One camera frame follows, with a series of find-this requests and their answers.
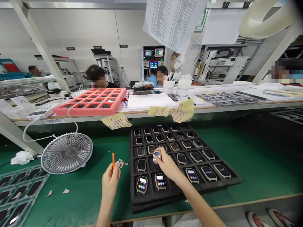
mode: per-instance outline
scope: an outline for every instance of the orange stick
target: orange stick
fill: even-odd
[[[113,153],[113,170],[114,170],[114,167],[115,167],[115,153]]]

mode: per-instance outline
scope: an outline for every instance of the small white fan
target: small white fan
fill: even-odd
[[[73,172],[85,166],[92,155],[92,147],[92,140],[82,133],[64,134],[46,146],[41,165],[52,174]]]

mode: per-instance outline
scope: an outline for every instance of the shoe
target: shoe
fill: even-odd
[[[266,210],[271,219],[279,227],[296,227],[287,217],[285,217],[281,212],[274,209]]]
[[[247,213],[247,219],[252,227],[270,227],[258,215],[253,212]]]

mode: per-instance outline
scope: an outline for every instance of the yellow sticky note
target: yellow sticky note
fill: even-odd
[[[193,98],[181,102],[177,109],[171,110],[175,122],[181,123],[193,117]]]
[[[111,130],[132,126],[132,124],[127,120],[124,113],[116,113],[114,116],[102,118],[101,121]]]
[[[167,117],[169,111],[170,111],[169,107],[150,107],[147,115]]]

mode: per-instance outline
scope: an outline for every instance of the red plastic tray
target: red plastic tray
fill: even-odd
[[[54,108],[54,113],[58,116],[68,116],[67,112],[71,109],[70,116],[115,115],[125,95],[126,88],[88,90],[67,103]]]

